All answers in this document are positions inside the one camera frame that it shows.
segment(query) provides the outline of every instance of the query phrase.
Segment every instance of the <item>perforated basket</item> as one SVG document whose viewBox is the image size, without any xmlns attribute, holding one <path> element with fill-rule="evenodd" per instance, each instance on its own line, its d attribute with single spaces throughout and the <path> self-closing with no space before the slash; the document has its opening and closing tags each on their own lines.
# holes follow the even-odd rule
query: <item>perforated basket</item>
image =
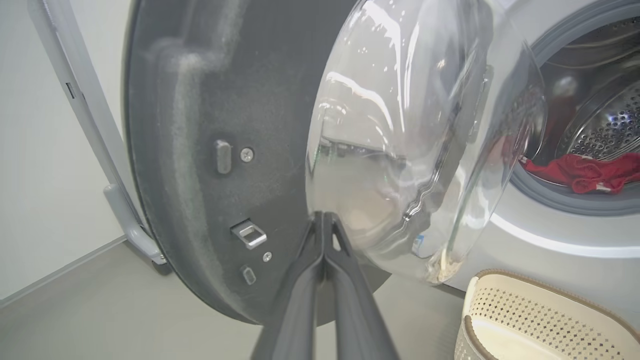
<svg viewBox="0 0 640 360">
<path fill-rule="evenodd" d="M 502 270 L 467 289 L 455 360 L 636 360 L 640 336 L 587 300 Z"/>
</svg>

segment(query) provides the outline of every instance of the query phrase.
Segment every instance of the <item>door glass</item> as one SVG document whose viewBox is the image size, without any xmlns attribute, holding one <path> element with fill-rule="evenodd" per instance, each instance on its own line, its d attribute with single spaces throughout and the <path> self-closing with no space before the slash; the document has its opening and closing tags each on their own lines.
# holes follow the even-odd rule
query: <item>door glass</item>
<svg viewBox="0 0 640 360">
<path fill-rule="evenodd" d="M 368 0 L 324 70 L 310 211 L 333 211 L 382 269 L 447 280 L 486 225 L 546 107 L 532 54 L 485 0 Z"/>
</svg>

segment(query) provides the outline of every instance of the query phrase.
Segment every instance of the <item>front-loading washing machine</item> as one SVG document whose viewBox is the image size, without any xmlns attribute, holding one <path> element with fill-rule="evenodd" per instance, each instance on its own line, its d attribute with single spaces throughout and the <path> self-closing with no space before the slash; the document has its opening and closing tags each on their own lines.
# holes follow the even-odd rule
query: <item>front-loading washing machine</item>
<svg viewBox="0 0 640 360">
<path fill-rule="evenodd" d="M 250 323 L 271 317 L 322 210 L 372 290 L 378 267 L 461 290 L 503 268 L 640 327 L 640 187 L 576 195 L 518 162 L 635 150 L 637 16 L 631 0 L 134 1 L 139 223 L 197 296 Z"/>
<path fill-rule="evenodd" d="M 582 136 L 588 140 L 591 130 L 598 134 L 598 126 L 589 127 L 589 122 L 600 123 L 599 131 L 606 135 L 616 120 L 619 123 L 626 118 L 631 137 L 636 136 L 640 3 L 580 0 L 505 4 L 511 20 L 532 44 L 545 78 L 549 110 L 546 139 L 538 154 L 547 157 L 542 162 L 561 155 L 562 136 L 580 141 Z M 617 141 L 594 142 L 594 151 L 612 149 L 609 146 Z M 576 145 L 565 145 L 564 153 L 580 153 Z M 631 145 L 626 151 L 637 148 Z M 504 268 L 602 304 L 638 328 L 638 190 L 628 184 L 617 195 L 577 195 L 567 187 L 535 178 L 517 165 L 487 228 L 448 284 L 464 290 L 478 271 Z"/>
</svg>

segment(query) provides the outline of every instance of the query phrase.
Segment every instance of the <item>screw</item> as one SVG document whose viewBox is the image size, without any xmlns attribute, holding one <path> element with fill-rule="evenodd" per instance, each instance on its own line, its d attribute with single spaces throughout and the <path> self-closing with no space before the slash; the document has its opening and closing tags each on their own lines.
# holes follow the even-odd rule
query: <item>screw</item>
<svg viewBox="0 0 640 360">
<path fill-rule="evenodd" d="M 253 150 L 251 150 L 251 148 L 249 147 L 245 147 L 244 149 L 242 149 L 240 151 L 240 159 L 245 163 L 253 160 Z"/>
</svg>

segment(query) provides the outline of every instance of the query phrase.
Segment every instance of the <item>baseboard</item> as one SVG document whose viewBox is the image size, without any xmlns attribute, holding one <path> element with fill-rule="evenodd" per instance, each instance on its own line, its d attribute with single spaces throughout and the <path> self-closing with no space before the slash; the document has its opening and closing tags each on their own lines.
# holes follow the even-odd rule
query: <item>baseboard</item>
<svg viewBox="0 0 640 360">
<path fill-rule="evenodd" d="M 27 295 L 28 293 L 31 293 L 32 291 L 36 290 L 37 288 L 57 279 L 58 277 L 64 275 L 65 273 L 75 269 L 76 267 L 84 264 L 85 262 L 95 258 L 96 256 L 102 254 L 103 252 L 109 250 L 110 248 L 118 245 L 119 243 L 122 243 L 123 241 L 125 241 L 127 238 L 122 235 L 121 237 L 110 241 L 109 243 L 95 249 L 94 251 L 91 251 L 89 254 L 79 258 L 78 260 L 73 261 L 72 263 L 58 269 L 57 271 L 43 277 L 42 279 L 34 282 L 33 284 L 26 286 L 25 288 L 16 291 L 15 293 L 7 296 L 4 299 L 0 299 L 0 309 L 2 309 L 3 307 L 11 304 L 12 302 L 18 300 L 19 298 Z"/>
</svg>

